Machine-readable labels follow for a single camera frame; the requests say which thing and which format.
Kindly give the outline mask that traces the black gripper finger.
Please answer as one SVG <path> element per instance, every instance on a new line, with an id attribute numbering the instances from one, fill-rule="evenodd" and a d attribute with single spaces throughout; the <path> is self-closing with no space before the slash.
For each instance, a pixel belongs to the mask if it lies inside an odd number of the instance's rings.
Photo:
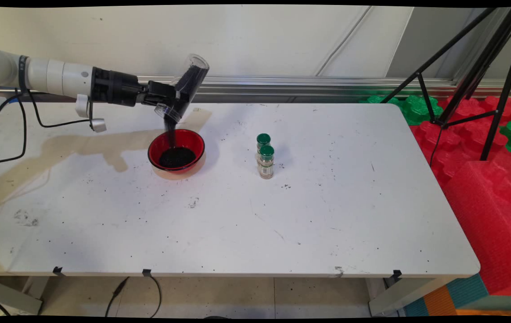
<path id="1" fill-rule="evenodd" d="M 175 86 L 169 84 L 149 81 L 147 84 L 147 105 L 166 106 L 171 108 L 179 100 L 179 92 Z"/>

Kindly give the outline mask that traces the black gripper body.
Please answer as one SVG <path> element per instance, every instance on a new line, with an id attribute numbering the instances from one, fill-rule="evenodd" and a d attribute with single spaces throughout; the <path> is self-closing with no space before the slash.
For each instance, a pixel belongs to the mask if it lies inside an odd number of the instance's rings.
<path id="1" fill-rule="evenodd" d="M 124 72 L 92 69 L 92 101 L 133 107 L 148 92 L 138 77 Z"/>

